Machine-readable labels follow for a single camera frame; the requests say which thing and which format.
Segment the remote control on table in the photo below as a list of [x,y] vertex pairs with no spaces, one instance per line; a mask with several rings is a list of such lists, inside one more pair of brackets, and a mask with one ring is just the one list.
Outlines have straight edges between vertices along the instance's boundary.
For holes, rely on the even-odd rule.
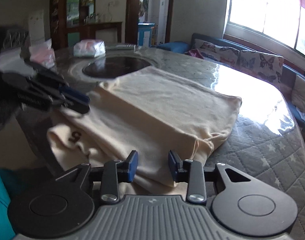
[[136,45],[134,44],[109,44],[105,46],[106,50],[135,50]]

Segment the large butterfly print cushion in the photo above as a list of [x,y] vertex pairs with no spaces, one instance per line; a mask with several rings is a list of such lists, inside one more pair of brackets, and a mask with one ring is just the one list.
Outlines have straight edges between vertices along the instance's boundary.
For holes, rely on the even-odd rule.
[[281,83],[284,58],[254,50],[240,51],[240,70],[275,87]]

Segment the small butterfly print cushion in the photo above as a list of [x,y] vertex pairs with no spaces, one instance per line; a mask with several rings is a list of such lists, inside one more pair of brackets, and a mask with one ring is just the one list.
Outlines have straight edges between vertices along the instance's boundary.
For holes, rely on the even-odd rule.
[[228,64],[232,67],[236,67],[240,51],[226,46],[218,46],[208,41],[195,39],[194,49],[197,49],[204,58],[209,58],[214,61]]

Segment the dark wooden display cabinet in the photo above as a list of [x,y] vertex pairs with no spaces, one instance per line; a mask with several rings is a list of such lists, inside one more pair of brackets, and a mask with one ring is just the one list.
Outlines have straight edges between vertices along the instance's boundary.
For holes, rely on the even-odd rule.
[[52,48],[74,46],[80,41],[79,27],[95,12],[95,0],[50,0]]

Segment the grey plain cushion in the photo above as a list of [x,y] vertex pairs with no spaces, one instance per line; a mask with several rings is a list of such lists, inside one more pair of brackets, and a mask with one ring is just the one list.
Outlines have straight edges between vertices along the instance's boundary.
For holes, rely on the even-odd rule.
[[291,102],[302,112],[305,112],[305,79],[298,75],[296,76],[292,89]]

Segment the pink tissue pack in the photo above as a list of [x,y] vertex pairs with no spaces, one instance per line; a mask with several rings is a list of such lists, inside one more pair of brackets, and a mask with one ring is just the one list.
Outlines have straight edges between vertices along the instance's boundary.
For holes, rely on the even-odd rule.
[[56,65],[56,56],[52,48],[52,40],[49,39],[40,44],[29,47],[30,61],[38,63],[47,69]]

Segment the dark wooden side table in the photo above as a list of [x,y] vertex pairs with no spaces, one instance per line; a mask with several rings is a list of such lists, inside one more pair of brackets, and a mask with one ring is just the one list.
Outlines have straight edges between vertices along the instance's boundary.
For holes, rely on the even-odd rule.
[[122,22],[88,23],[79,28],[80,39],[96,39],[114,34],[118,43],[122,42]]

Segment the blue corner sofa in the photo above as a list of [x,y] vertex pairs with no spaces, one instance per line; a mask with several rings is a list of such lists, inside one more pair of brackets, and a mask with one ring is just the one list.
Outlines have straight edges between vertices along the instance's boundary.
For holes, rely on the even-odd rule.
[[283,94],[305,139],[305,75],[292,69],[282,56],[197,33],[190,43],[162,43],[157,48],[220,63],[270,83]]

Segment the blue white box in doorway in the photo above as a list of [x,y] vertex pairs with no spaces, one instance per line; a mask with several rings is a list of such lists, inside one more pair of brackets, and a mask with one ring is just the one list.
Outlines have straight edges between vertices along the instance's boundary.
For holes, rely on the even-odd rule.
[[142,47],[152,46],[152,35],[153,29],[155,27],[154,23],[138,23],[138,37],[137,45]]

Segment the grey quilted star table cover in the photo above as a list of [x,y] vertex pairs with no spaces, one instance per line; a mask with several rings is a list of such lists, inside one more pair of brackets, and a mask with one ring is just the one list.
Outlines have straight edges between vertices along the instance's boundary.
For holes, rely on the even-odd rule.
[[74,57],[65,48],[56,52],[56,62],[69,85],[88,96],[102,82],[155,67],[241,98],[231,134],[205,164],[226,163],[287,193],[298,207],[290,236],[305,239],[305,142],[274,86],[220,63],[156,48],[110,50],[95,59]]

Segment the pink cloth on sofa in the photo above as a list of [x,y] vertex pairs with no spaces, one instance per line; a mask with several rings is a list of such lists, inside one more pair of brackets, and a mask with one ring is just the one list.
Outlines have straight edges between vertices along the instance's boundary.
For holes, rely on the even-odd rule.
[[203,55],[200,53],[200,51],[198,49],[191,49],[187,52],[185,52],[185,55],[191,56],[191,57],[195,57],[198,59],[204,59]]

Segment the cream beige garment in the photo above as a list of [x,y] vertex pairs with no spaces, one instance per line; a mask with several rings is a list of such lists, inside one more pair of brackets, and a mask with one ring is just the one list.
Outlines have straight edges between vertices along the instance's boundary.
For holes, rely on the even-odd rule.
[[67,108],[54,114],[48,141],[64,170],[103,166],[137,151],[134,181],[122,184],[121,194],[185,195],[187,185],[171,177],[169,151],[205,163],[231,134],[242,104],[155,67],[102,82],[89,98],[84,115]]

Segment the white wrapped package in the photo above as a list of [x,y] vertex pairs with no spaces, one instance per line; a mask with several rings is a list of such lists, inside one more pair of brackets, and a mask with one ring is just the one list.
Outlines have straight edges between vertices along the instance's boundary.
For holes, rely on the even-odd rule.
[[81,40],[73,47],[74,57],[99,57],[105,55],[105,43],[103,40]]

